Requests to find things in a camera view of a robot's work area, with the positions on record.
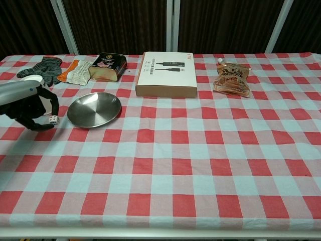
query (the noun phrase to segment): orange snack package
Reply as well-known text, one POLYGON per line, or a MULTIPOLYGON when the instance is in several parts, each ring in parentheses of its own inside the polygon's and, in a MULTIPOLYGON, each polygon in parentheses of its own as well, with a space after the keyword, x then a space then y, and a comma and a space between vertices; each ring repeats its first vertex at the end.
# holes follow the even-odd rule
POLYGON ((225 63, 218 59, 220 66, 217 68, 219 76, 214 81, 213 91, 224 94, 250 97, 250 89, 246 83, 249 68, 241 64, 225 63))

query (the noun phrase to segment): cardboard box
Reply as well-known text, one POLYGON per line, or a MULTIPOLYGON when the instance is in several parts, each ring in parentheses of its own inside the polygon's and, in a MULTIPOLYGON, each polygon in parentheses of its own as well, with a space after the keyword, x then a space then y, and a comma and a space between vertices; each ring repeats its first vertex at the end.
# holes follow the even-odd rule
POLYGON ((193 54, 145 52, 136 79, 136 95, 196 97, 193 54))

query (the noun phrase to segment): tin can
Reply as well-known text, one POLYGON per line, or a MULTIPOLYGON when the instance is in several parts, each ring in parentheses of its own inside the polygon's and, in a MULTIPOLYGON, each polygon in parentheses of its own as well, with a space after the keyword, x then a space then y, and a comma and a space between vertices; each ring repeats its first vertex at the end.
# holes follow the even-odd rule
POLYGON ((122 54, 101 53, 89 67, 90 77, 95 80, 117 82, 127 66, 122 54))

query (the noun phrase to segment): metal tin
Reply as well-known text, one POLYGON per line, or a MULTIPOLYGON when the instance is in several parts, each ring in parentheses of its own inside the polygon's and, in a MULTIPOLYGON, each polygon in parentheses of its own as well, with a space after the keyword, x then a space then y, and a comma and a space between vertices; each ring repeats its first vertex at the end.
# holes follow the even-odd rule
POLYGON ((89 73, 92 79, 116 82, 126 66, 127 60, 124 55, 101 53, 89 67, 89 73))
POLYGON ((72 124, 83 128, 98 127, 115 119, 121 111, 119 99, 110 93, 91 93, 75 100, 67 117, 72 124))

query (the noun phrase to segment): snack bag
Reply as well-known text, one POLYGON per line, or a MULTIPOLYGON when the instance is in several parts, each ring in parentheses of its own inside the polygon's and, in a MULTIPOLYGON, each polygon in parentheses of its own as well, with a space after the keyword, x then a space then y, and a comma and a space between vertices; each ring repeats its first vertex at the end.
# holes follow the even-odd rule
POLYGON ((214 82, 213 91, 249 98, 250 89, 246 83, 249 68, 240 64, 225 63, 221 58, 218 61, 220 64, 217 69, 219 76, 214 82))
POLYGON ((88 68, 92 62, 83 60, 74 60, 66 72, 57 77, 61 82, 71 84, 86 85, 90 79, 88 68))

